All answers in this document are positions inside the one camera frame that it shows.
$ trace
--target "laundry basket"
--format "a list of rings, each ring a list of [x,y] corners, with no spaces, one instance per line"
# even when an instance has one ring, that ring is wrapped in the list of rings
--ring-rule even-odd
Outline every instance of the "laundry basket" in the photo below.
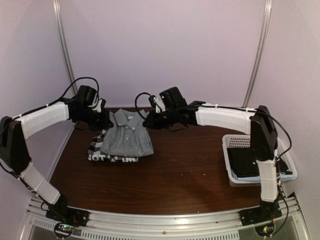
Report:
[[[250,135],[240,135],[240,134],[227,134],[222,138],[222,148],[225,161],[225,167],[228,172],[229,184],[231,187],[248,187],[248,186],[260,186],[260,177],[253,178],[240,178],[237,179],[230,167],[228,149],[229,148],[249,148],[250,147]],[[283,141],[278,138],[278,155],[284,152],[287,147],[284,145]],[[281,156],[283,161],[286,163],[288,170],[292,172],[292,175],[281,174],[281,181],[289,181],[297,178],[298,173],[296,166],[288,152]]]

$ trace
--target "white enclosure wall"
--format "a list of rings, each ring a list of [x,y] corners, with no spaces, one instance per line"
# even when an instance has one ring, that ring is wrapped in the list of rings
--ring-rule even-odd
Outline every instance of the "white enclosure wall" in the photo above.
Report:
[[[320,222],[320,2],[273,1],[272,19],[251,107],[264,104],[288,130],[298,178],[294,190],[311,239]]]
[[[0,118],[60,96],[68,79],[52,0],[0,0],[0,29]],[[71,128],[70,122],[57,124],[27,140],[32,161],[46,178]],[[15,240],[31,194],[1,169],[0,183],[0,239]]]
[[[98,79],[110,106],[177,86],[187,102],[241,106],[264,0],[68,0],[61,11],[76,77]],[[147,98],[140,105],[148,105]]]

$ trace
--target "gray shirt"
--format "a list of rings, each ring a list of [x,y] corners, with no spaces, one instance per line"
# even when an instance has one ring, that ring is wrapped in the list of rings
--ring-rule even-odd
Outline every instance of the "gray shirt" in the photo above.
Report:
[[[148,112],[141,114],[146,118]],[[147,129],[142,126],[143,119],[137,112],[119,109],[110,113],[114,127],[104,136],[101,152],[122,157],[142,157],[154,153]]]

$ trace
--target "brown table surface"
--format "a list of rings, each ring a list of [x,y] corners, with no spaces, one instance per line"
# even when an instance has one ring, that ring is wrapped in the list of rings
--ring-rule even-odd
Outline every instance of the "brown table surface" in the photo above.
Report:
[[[51,183],[72,207],[113,213],[209,213],[259,204],[260,187],[229,185],[222,137],[238,132],[212,126],[148,132],[153,155],[115,163],[89,161],[85,152],[98,132],[74,130]]]

